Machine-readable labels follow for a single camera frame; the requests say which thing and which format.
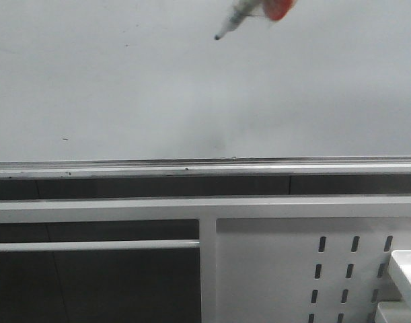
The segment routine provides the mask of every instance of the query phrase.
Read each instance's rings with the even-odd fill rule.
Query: metal rail
[[[0,163],[0,179],[246,174],[411,174],[411,157]]]
[[[0,252],[141,250],[199,248],[199,240],[137,240],[93,242],[26,242],[0,244]]]

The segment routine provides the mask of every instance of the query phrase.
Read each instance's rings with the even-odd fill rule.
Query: white metal bar
[[[138,250],[199,248],[199,240],[137,240],[93,242],[25,242],[0,244],[0,252]]]
[[[411,217],[411,196],[0,202],[0,223],[286,217]]]

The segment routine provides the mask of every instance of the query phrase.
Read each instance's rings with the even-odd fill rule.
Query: whiteboard
[[[411,155],[411,0],[0,0],[0,162]]]

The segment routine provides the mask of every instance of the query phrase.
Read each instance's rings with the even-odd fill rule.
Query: dark gap
[[[377,297],[379,296],[379,290],[374,289],[373,296],[371,297],[371,303],[375,303],[377,301]]]
[[[382,278],[385,273],[385,266],[386,264],[381,263],[379,266],[379,270],[377,271],[377,278]]]
[[[321,264],[317,264],[317,265],[315,266],[314,278],[319,279],[321,273],[322,273],[322,265],[321,265]]]
[[[292,176],[289,176],[289,195],[292,194]]]
[[[319,291],[317,289],[313,289],[313,291],[311,292],[311,303],[312,304],[316,304],[317,303],[317,295],[318,295]]]
[[[320,237],[319,252],[325,251],[326,237]]]
[[[348,289],[345,289],[344,291],[342,291],[341,303],[343,304],[347,303],[347,296],[348,296]]]
[[[59,288],[59,291],[60,291],[60,294],[61,294],[63,308],[65,309],[66,319],[67,319],[67,322],[70,322],[71,319],[70,319],[69,313],[68,313],[68,307],[67,307],[67,304],[66,304],[65,292],[63,291],[63,285],[62,285],[62,282],[61,282],[59,268],[57,266],[57,261],[56,261],[56,255],[54,254],[54,252],[51,252],[51,256],[52,256],[52,261],[54,263],[54,269],[56,271],[57,285],[58,285],[58,288]]]
[[[358,245],[359,245],[359,237],[358,237],[358,236],[353,237],[353,242],[352,242],[352,249],[351,249],[351,251],[352,251],[352,252],[358,251]]]
[[[411,194],[411,174],[0,180],[0,201],[179,196]]]
[[[46,230],[48,239],[36,236],[37,228]],[[0,243],[194,239],[199,239],[197,219],[0,223]]]
[[[411,174],[296,175],[291,194],[411,194]]]
[[[391,249],[393,238],[394,238],[393,236],[388,236],[386,238],[385,248],[383,249],[384,252],[388,252]]]
[[[367,315],[367,323],[374,323],[374,313],[369,313]]]
[[[347,278],[347,279],[352,278],[353,267],[354,267],[354,264],[348,264],[348,265],[347,265],[347,271],[346,271],[346,278]]]

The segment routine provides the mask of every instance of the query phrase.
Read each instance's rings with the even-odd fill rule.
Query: red object
[[[295,2],[297,0],[264,0],[262,6],[266,17],[276,22],[286,15]]]

